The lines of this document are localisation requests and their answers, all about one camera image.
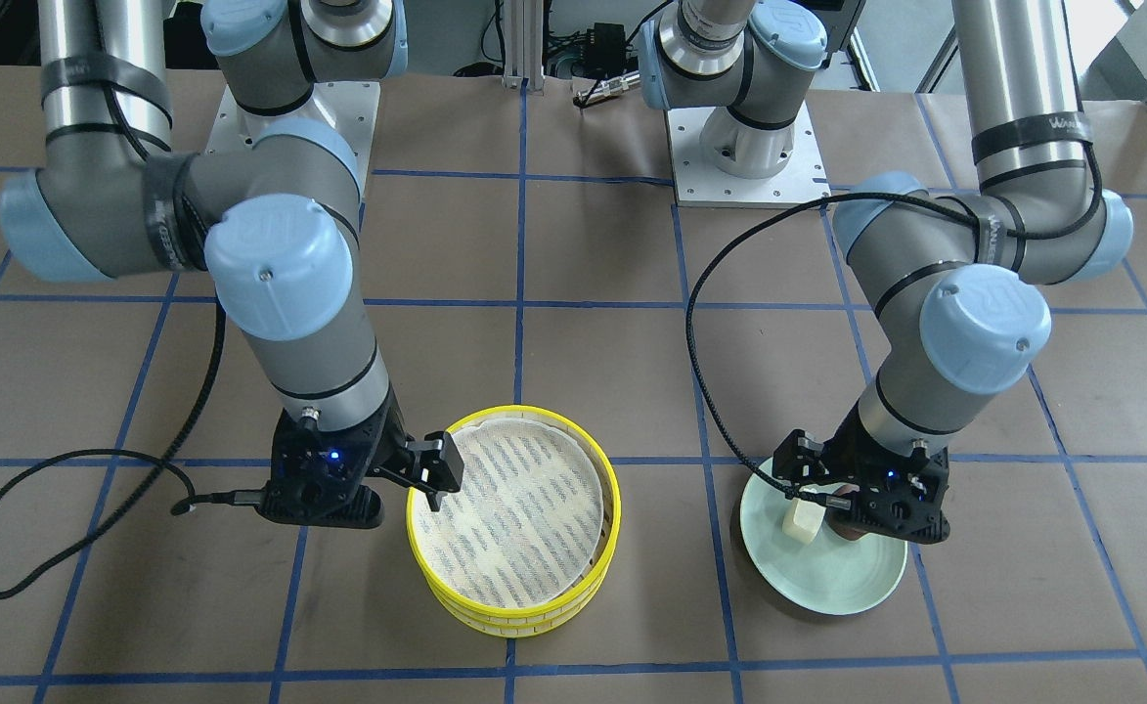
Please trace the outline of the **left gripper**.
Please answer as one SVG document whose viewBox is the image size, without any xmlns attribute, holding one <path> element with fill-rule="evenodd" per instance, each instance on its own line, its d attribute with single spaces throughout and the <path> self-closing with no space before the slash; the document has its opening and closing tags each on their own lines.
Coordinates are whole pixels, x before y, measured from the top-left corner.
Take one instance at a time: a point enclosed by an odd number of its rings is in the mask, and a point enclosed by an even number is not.
<svg viewBox="0 0 1147 704">
<path fill-rule="evenodd" d="M 836 525 L 921 545 L 941 543 L 951 531 L 943 513 L 949 449 L 896 454 L 872 438 L 856 409 L 824 444 L 793 429 L 773 452 L 772 477 L 787 482 L 788 498 L 827 507 Z"/>
</svg>

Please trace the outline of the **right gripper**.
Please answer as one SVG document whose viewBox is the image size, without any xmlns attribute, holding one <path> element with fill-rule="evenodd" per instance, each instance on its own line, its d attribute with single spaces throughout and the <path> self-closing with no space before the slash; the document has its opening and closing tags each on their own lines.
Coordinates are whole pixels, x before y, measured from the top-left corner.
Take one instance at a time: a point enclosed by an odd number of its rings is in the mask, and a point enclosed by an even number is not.
<svg viewBox="0 0 1147 704">
<path fill-rule="evenodd" d="M 278 524 L 374 529 L 382 502 L 368 477 L 418 487 L 431 513 L 462 488 L 465 460 L 447 431 L 413 440 L 405 432 L 393 389 L 357 427 L 323 431 L 313 420 L 280 414 L 272 444 L 272 474 L 256 513 Z"/>
</svg>

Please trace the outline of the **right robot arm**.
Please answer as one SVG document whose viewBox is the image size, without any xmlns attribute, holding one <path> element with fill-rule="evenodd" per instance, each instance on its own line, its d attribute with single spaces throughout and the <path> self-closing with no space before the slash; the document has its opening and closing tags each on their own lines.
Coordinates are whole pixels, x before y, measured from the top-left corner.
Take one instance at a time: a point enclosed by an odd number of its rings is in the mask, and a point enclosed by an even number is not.
<svg viewBox="0 0 1147 704">
<path fill-rule="evenodd" d="M 47 282 L 161 269 L 209 273 L 283 402 L 265 487 L 214 495 L 283 524 L 372 529 L 384 477 L 440 509 L 465 463 L 453 438 L 418 441 L 359 290 L 366 170 L 322 83 L 399 75 L 399 1 L 206 1 L 201 28 L 242 112 L 245 147 L 172 151 L 161 1 L 38 5 L 46 164 L 0 195 L 7 248 Z"/>
</svg>

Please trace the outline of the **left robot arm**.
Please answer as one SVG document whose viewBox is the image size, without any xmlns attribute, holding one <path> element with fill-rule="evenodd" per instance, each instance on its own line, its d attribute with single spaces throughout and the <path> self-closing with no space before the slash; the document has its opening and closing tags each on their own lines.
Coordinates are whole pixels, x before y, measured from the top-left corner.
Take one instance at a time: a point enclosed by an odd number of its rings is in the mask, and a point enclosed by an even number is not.
<svg viewBox="0 0 1147 704">
<path fill-rule="evenodd" d="M 718 432 L 758 480 L 826 508 L 833 526 L 912 543 L 949 538 L 949 441 L 1023 377 L 1051 334 L 1041 285 L 1123 263 L 1133 217 L 1102 183 L 1060 1 L 952 5 L 975 195 L 931 196 L 887 172 L 832 208 L 846 264 L 889 338 L 885 361 L 826 441 L 795 429 L 767 466 Z"/>
</svg>

